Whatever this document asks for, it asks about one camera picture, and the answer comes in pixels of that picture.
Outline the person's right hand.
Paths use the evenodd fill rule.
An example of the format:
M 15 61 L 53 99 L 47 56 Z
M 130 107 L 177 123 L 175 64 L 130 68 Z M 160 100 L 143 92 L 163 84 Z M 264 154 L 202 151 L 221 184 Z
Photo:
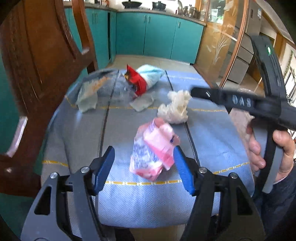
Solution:
M 257 172 L 266 166 L 266 161 L 262 158 L 260 154 L 261 146 L 254 137 L 253 129 L 250 123 L 247 125 L 246 133 L 250 135 L 249 142 L 248 142 L 250 165 L 251 165 L 252 171 Z M 273 140 L 275 141 L 275 143 L 277 143 L 280 147 L 283 148 L 281 165 L 275 179 L 275 183 L 278 183 L 284 178 L 286 178 L 293 169 L 293 166 L 294 166 L 293 156 L 295 153 L 295 143 L 291 135 L 288 133 L 288 131 L 275 130 L 273 132 Z

